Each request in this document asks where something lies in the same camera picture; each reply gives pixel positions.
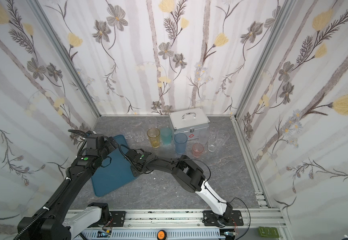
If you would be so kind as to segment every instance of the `clear plastic cup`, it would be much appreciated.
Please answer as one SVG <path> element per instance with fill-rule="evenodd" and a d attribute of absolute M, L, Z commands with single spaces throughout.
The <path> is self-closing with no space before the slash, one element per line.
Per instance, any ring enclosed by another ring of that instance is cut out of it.
<path fill-rule="evenodd" d="M 130 124 L 125 123 L 121 125 L 119 130 L 126 139 L 132 138 L 132 126 Z"/>
<path fill-rule="evenodd" d="M 210 131 L 208 128 L 199 131 L 199 143 L 205 145 L 210 137 Z"/>
<path fill-rule="evenodd" d="M 147 131 L 148 139 L 150 140 L 152 147 L 159 147 L 160 146 L 160 131 L 158 128 L 150 128 Z"/>
<path fill-rule="evenodd" d="M 172 140 L 171 129 L 168 127 L 161 128 L 160 138 L 162 139 L 163 144 L 170 144 Z"/>
<path fill-rule="evenodd" d="M 135 127 L 131 132 L 135 141 L 142 142 L 145 139 L 145 131 L 143 130 L 143 128 Z"/>
<path fill-rule="evenodd" d="M 210 138 L 215 138 L 217 136 L 217 132 L 219 131 L 219 126 L 215 123 L 209 124 L 209 132 Z"/>
<path fill-rule="evenodd" d="M 210 152 L 214 152 L 217 149 L 217 139 L 216 138 L 210 138 L 208 149 Z"/>
<path fill-rule="evenodd" d="M 205 148 L 203 147 L 202 144 L 200 143 L 195 143 L 193 145 L 193 156 L 194 157 L 200 157 L 203 153 L 203 150 L 205 150 Z"/>
<path fill-rule="evenodd" d="M 146 121 L 149 129 L 157 127 L 157 118 L 156 117 L 153 117 L 153 116 L 147 117 L 145 119 L 145 121 Z"/>
<path fill-rule="evenodd" d="M 217 133 L 217 145 L 218 146 L 223 146 L 227 140 L 229 139 L 230 135 L 227 131 L 225 130 L 219 130 Z"/>
<path fill-rule="evenodd" d="M 183 133 L 178 133 L 174 136 L 175 151 L 178 154 L 183 154 L 186 151 L 187 136 Z"/>

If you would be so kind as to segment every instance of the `teal cup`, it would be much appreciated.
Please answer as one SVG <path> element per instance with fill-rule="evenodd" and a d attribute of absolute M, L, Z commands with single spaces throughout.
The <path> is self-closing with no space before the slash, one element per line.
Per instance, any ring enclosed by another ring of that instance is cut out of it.
<path fill-rule="evenodd" d="M 168 127 L 161 128 L 160 138 L 162 139 L 163 144 L 170 144 L 172 139 L 171 129 Z"/>

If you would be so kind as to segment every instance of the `gray flower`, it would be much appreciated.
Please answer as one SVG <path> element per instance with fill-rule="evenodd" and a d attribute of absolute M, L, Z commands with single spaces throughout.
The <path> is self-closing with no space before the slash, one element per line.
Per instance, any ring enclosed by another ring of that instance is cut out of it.
<path fill-rule="evenodd" d="M 79 130 L 87 132 L 89 131 L 89 127 L 86 126 L 86 124 L 84 122 L 82 122 L 82 125 L 79 127 Z"/>
<path fill-rule="evenodd" d="M 123 26 L 128 26 L 128 22 L 123 19 L 126 13 L 120 6 L 116 5 L 113 7 L 111 4 L 109 4 L 107 11 L 112 16 L 106 18 L 110 26 L 117 25 L 119 31 L 123 31 Z"/>
<path fill-rule="evenodd" d="M 56 66 L 54 66 L 52 63 L 48 65 L 47 67 L 47 72 L 50 77 L 54 77 L 55 81 L 58 82 L 58 77 L 62 78 L 62 71 L 61 70 L 56 70 Z"/>
<path fill-rule="evenodd" d="M 167 56 L 169 56 L 169 57 L 174 56 L 174 52 L 170 51 L 170 48 L 171 48 L 171 46 L 170 46 L 169 42 L 161 43 L 159 45 L 160 52 L 158 53 L 158 55 L 160 55 L 160 56 L 163 55 L 163 59 L 167 59 Z"/>
<path fill-rule="evenodd" d="M 250 113 L 247 112 L 247 114 L 244 116 L 244 122 L 249 122 L 250 121 Z"/>
<path fill-rule="evenodd" d="M 160 109 L 160 106 L 162 106 L 162 103 L 160 103 L 159 101 L 156 101 L 156 102 L 153 101 L 151 109 L 156 111 L 157 109 Z"/>
<path fill-rule="evenodd" d="M 279 95 L 279 97 L 283 98 L 283 104 L 289 103 L 289 95 L 293 94 L 294 85 L 292 85 L 290 82 L 287 82 L 287 84 L 283 85 L 282 89 L 283 92 Z"/>
<path fill-rule="evenodd" d="M 71 135 L 70 135 L 70 139 L 71 139 L 71 141 L 73 141 L 73 143 L 72 144 L 77 144 L 78 143 L 78 138 L 79 138 L 79 135 L 78 134 L 76 134 L 76 133 L 71 133 Z"/>
<path fill-rule="evenodd" d="M 173 106 L 169 106 L 169 105 L 166 105 L 162 108 L 162 112 L 164 114 L 169 114 L 169 113 L 173 113 L 174 112 L 174 107 Z"/>
<path fill-rule="evenodd" d="M 247 29 L 248 33 L 241 35 L 241 43 L 245 43 L 249 40 L 251 43 L 255 41 L 255 37 L 262 33 L 263 23 L 253 22 L 251 26 Z"/>
<path fill-rule="evenodd" d="M 95 20 L 94 29 L 97 30 L 97 33 L 93 33 L 92 36 L 95 37 L 95 41 L 101 42 L 102 38 L 109 42 L 109 36 L 107 34 L 111 33 L 109 26 L 107 26 L 107 22 Z"/>
<path fill-rule="evenodd" d="M 40 80 L 44 79 L 43 74 L 46 73 L 46 68 L 44 66 L 39 66 L 38 61 L 34 58 L 31 58 L 31 61 L 27 62 L 27 69 L 32 72 L 32 77 Z"/>
<path fill-rule="evenodd" d="M 173 61 L 175 62 L 175 67 L 179 67 L 179 65 L 182 67 L 182 68 L 185 68 L 187 63 L 185 63 L 183 60 L 185 58 L 183 57 L 183 54 L 175 54 L 174 57 L 173 57 Z"/>
<path fill-rule="evenodd" d="M 246 135 L 247 135 L 247 138 L 251 138 L 251 134 L 253 134 L 254 130 L 253 130 L 253 127 L 251 127 L 251 125 L 247 125 L 246 126 Z"/>
<path fill-rule="evenodd" d="M 288 82 L 290 79 L 289 73 L 292 72 L 294 64 L 291 64 L 290 61 L 287 61 L 283 64 L 283 69 L 279 70 L 279 81 Z"/>
<path fill-rule="evenodd" d="M 275 21 L 277 20 L 277 16 L 278 16 L 278 13 L 279 13 L 280 10 L 281 10 L 281 6 L 277 6 L 277 8 L 273 10 L 273 17 L 272 18 L 268 18 L 265 21 L 265 25 L 264 25 L 265 28 L 273 27 Z"/>

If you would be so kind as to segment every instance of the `wall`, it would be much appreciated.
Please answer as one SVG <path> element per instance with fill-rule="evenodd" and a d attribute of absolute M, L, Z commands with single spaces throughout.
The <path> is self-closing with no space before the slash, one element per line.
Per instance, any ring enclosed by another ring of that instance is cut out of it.
<path fill-rule="evenodd" d="M 106 2 L 40 0 L 102 114 L 234 114 L 283 3 Z"/>
<path fill-rule="evenodd" d="M 0 239 L 56 190 L 96 118 L 25 1 L 0 1 Z"/>
<path fill-rule="evenodd" d="M 239 116 L 295 240 L 348 235 L 348 1 L 297 1 Z"/>

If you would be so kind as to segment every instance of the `frosted cup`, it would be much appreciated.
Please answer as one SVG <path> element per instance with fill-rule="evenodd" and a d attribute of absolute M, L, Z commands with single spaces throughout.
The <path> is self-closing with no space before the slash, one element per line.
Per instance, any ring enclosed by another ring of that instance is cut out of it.
<path fill-rule="evenodd" d="M 132 138 L 132 126 L 130 124 L 126 123 L 126 124 L 121 125 L 119 130 L 126 139 Z"/>
<path fill-rule="evenodd" d="M 194 144 L 193 145 L 193 156 L 200 157 L 203 153 L 203 150 L 205 150 L 205 148 L 202 146 L 202 144 L 200 144 L 200 143 Z"/>
<path fill-rule="evenodd" d="M 214 152 L 217 149 L 217 139 L 216 138 L 210 138 L 208 149 L 210 152 Z"/>
<path fill-rule="evenodd" d="M 210 137 L 210 131 L 208 128 L 199 131 L 199 143 L 205 145 Z"/>
<path fill-rule="evenodd" d="M 157 118 L 156 117 L 153 117 L 153 116 L 147 117 L 145 119 L 145 121 L 146 121 L 149 129 L 157 127 Z"/>
<path fill-rule="evenodd" d="M 209 124 L 209 132 L 210 132 L 210 138 L 215 138 L 217 136 L 217 132 L 219 131 L 219 126 L 215 123 Z"/>
<path fill-rule="evenodd" d="M 217 133 L 217 145 L 218 146 L 223 146 L 226 141 L 229 139 L 230 135 L 228 132 L 226 132 L 225 130 L 219 130 Z"/>
<path fill-rule="evenodd" d="M 183 154 L 186 151 L 187 136 L 183 133 L 178 133 L 174 136 L 175 151 L 178 154 Z"/>
<path fill-rule="evenodd" d="M 135 141 L 142 142 L 145 139 L 145 131 L 143 130 L 143 128 L 135 127 L 131 132 Z"/>
<path fill-rule="evenodd" d="M 161 128 L 160 138 L 162 139 L 163 144 L 170 144 L 172 140 L 171 129 L 168 127 Z"/>

